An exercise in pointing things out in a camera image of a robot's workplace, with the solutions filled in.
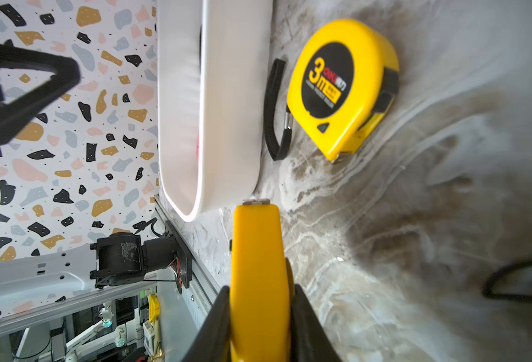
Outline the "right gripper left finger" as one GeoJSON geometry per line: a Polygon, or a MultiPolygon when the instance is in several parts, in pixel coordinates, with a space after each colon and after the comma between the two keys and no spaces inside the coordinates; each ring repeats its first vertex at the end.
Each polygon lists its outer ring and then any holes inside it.
{"type": "Polygon", "coordinates": [[[182,362],[231,361],[230,288],[223,287],[182,362]]]}

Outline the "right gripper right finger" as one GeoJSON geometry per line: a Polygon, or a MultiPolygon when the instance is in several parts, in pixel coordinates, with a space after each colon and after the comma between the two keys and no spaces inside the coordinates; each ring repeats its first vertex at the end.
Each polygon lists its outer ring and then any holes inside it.
{"type": "Polygon", "coordinates": [[[341,362],[302,287],[296,284],[294,288],[290,318],[290,360],[341,362]]]}

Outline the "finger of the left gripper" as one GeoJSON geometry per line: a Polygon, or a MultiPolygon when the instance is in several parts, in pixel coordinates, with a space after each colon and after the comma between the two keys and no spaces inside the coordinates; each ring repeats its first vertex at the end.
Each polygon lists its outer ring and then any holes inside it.
{"type": "Polygon", "coordinates": [[[0,146],[11,142],[81,79],[80,67],[71,57],[0,44],[0,70],[8,69],[42,72],[46,78],[23,90],[12,89],[0,80],[0,146]]]}

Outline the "yellow 2m tape measure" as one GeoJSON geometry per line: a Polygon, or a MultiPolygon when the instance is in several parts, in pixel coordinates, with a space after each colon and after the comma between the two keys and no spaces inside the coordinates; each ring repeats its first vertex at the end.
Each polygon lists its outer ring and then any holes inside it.
{"type": "Polygon", "coordinates": [[[288,361],[291,292],[278,207],[267,199],[236,207],[231,252],[232,360],[288,361]]]}

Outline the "white plastic storage box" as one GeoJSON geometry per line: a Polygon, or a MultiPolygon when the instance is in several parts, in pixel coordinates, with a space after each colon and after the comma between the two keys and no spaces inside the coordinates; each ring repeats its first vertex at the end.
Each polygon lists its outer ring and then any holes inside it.
{"type": "Polygon", "coordinates": [[[271,1],[157,4],[160,185],[186,222],[236,205],[256,187],[273,7],[271,1]]]}

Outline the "yellow 3m tape measure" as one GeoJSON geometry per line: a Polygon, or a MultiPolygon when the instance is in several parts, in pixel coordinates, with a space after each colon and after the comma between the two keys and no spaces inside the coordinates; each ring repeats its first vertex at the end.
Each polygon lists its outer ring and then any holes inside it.
{"type": "Polygon", "coordinates": [[[532,259],[493,272],[483,284],[482,295],[488,300],[532,304],[532,259]]]}
{"type": "Polygon", "coordinates": [[[331,162],[357,152],[399,93],[400,65],[391,42],[359,21],[332,21],[300,53],[277,138],[274,114],[285,66],[274,61],[264,97],[264,140],[275,161],[287,157],[295,122],[331,162]]]}

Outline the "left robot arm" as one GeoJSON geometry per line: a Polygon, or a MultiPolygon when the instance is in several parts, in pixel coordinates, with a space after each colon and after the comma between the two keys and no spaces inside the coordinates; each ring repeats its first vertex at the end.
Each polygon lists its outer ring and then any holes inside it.
{"type": "MultiPolygon", "coordinates": [[[[3,146],[34,125],[42,111],[76,86],[81,79],[78,63],[70,57],[14,48],[0,44],[0,69],[32,69],[50,73],[50,78],[12,103],[5,102],[0,81],[0,157],[3,146]]],[[[77,246],[42,256],[17,258],[14,240],[0,236],[0,304],[40,296],[44,291],[68,289],[91,291],[105,286],[139,283],[144,273],[129,267],[100,268],[100,260],[113,259],[110,247],[100,252],[98,244],[77,246]]]]}

